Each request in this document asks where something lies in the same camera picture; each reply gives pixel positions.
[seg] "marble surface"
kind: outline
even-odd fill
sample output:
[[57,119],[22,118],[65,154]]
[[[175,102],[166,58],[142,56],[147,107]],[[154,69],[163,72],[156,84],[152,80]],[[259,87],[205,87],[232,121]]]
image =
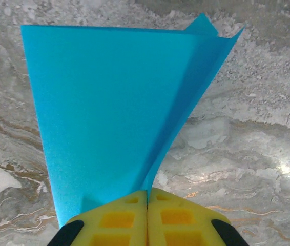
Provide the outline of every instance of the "marble surface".
[[[250,245],[290,246],[290,9],[269,14],[264,27],[210,14],[221,35],[247,27],[154,185],[221,212]],[[19,25],[183,29],[194,18],[127,0],[0,1],[0,245],[46,245],[58,230]]]

